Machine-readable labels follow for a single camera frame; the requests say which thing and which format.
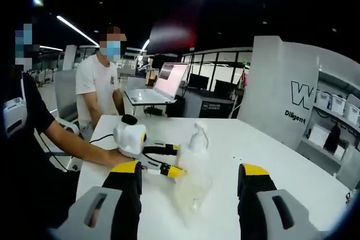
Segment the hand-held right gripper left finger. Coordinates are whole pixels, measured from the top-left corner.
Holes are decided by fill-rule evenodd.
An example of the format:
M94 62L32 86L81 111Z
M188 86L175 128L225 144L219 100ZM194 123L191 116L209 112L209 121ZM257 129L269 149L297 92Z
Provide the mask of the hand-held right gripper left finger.
M137 239L141 214L141 163L112 169L69 208L67 219L48 230L52 239Z

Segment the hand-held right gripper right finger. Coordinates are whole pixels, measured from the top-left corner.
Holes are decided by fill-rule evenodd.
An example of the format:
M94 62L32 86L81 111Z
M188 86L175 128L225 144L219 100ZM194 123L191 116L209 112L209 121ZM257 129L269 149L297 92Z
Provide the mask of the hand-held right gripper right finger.
M241 239L322 238L307 208L288 191L277 189L260 166L239 165L237 196Z

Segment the person's left hand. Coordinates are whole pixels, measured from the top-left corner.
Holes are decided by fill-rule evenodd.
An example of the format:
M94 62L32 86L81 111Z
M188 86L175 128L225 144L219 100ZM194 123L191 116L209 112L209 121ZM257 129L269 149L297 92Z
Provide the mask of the person's left hand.
M121 163L130 162L134 160L133 158L120 153L118 149L109 150L108 157L109 157L108 165L112 167Z

